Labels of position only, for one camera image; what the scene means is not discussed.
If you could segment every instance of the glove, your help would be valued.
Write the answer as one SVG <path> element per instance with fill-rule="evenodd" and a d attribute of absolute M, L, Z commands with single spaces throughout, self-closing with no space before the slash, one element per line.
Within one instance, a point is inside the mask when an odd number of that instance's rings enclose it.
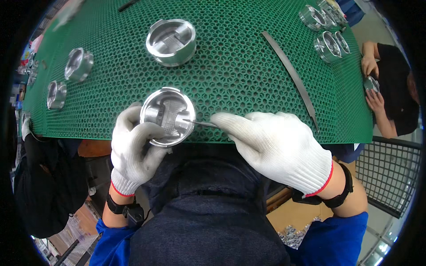
<path fill-rule="evenodd" d="M 114 169 L 111 172 L 111 183 L 122 196 L 135 194 L 136 189 L 150 180 L 170 148 L 152 146 L 147 155 L 142 156 L 142 147 L 148 139 L 161 138 L 164 129 L 151 122 L 142 123 L 133 128 L 139 121 L 139 106 L 132 104 L 117 117 L 111 142 L 111 161 Z"/>
<path fill-rule="evenodd" d="M 297 116 L 278 112 L 245 117 L 217 113 L 211 122 L 229 134 L 238 152 L 262 175 L 303 192 L 321 192 L 333 172 L 332 155 Z"/>
<path fill-rule="evenodd" d="M 23 141 L 25 141 L 25 137 L 31 133 L 31 130 L 29 129 L 30 124 L 31 124 L 31 118 L 25 117 L 21 125 L 21 134 L 22 134 Z"/>

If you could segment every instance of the black cable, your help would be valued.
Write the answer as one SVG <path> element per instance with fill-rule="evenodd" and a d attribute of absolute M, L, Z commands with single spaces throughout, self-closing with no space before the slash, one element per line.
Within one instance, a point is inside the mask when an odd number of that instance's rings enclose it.
<path fill-rule="evenodd" d="M 151 209 L 148 210 L 147 216 L 145 217 L 144 222 L 148 219 L 148 215 L 150 214 L 150 212 L 151 212 Z"/>

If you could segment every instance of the wire mesh rack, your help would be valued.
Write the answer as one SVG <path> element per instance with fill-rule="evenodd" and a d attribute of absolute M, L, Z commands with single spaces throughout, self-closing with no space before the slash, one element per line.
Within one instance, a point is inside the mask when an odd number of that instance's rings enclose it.
<path fill-rule="evenodd" d="M 415 192 L 421 160 L 418 143 L 373 137 L 356 162 L 368 203 L 400 218 Z"/>

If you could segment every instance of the blue jacket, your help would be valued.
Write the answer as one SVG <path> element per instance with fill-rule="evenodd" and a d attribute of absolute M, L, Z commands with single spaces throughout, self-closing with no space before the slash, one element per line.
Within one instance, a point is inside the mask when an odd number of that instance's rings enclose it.
<path fill-rule="evenodd" d="M 313 222 L 298 250 L 285 246 L 291 262 L 297 266 L 356 265 L 367 219 L 368 214 L 364 212 L 349 218 L 331 217 L 323 222 Z M 157 222 L 154 217 L 143 227 Z M 128 265 L 130 238 L 137 229 L 108 228 L 102 220 L 98 221 L 96 229 L 102 233 L 102 237 L 92 254 L 90 265 Z"/>

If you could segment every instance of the green table mat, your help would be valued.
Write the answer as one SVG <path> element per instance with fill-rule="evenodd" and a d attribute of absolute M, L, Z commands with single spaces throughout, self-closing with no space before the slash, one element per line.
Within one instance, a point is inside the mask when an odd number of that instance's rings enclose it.
<path fill-rule="evenodd" d="M 320 143 L 371 142 L 373 125 L 357 42 L 348 27 L 343 36 L 352 54 L 333 64 L 323 62 L 313 49 L 319 33 L 311 32 L 298 17 L 299 10 L 305 4 L 314 6 L 314 1 L 139 1 L 117 12 L 126 1 L 87 0 L 68 24 L 52 32 L 55 21 L 47 30 L 35 57 L 40 61 L 38 76 L 23 103 L 36 134 L 109 140 L 121 111 L 171 86 L 192 100 L 199 120 L 208 121 L 220 111 L 237 115 L 282 111 L 308 124 Z M 148 54 L 145 40 L 153 23 L 175 18 L 194 25 L 197 51 L 183 66 L 167 68 Z M 262 31 L 277 41 L 302 79 L 316 110 L 319 133 Z M 72 83 L 65 80 L 64 68 L 69 52 L 78 47 L 91 51 L 95 64 L 84 82 Z M 67 84 L 62 110 L 47 109 L 52 80 Z M 228 142 L 221 130 L 201 127 L 187 141 Z"/>

